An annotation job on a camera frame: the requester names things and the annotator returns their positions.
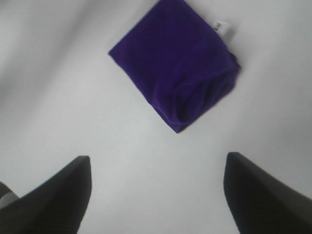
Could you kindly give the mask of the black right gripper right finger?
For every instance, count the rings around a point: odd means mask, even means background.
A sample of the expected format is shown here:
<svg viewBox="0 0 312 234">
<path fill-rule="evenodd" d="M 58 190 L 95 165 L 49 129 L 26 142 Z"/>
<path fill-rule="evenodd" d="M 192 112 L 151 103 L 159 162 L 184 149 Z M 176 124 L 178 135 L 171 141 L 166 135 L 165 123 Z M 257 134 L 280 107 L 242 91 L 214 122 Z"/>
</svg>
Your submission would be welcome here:
<svg viewBox="0 0 312 234">
<path fill-rule="evenodd" d="M 225 198 L 241 234 L 310 234 L 312 201 L 238 152 L 226 158 Z"/>
</svg>

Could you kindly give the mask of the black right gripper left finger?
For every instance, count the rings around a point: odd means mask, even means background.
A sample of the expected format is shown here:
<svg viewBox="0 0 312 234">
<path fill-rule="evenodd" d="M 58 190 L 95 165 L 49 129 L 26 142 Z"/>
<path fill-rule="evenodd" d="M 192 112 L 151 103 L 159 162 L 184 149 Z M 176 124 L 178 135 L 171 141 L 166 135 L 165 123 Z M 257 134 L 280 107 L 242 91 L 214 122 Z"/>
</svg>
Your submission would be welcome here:
<svg viewBox="0 0 312 234">
<path fill-rule="evenodd" d="M 0 184 L 2 234 L 76 234 L 92 191 L 91 163 L 78 156 L 47 181 L 19 197 Z"/>
</svg>

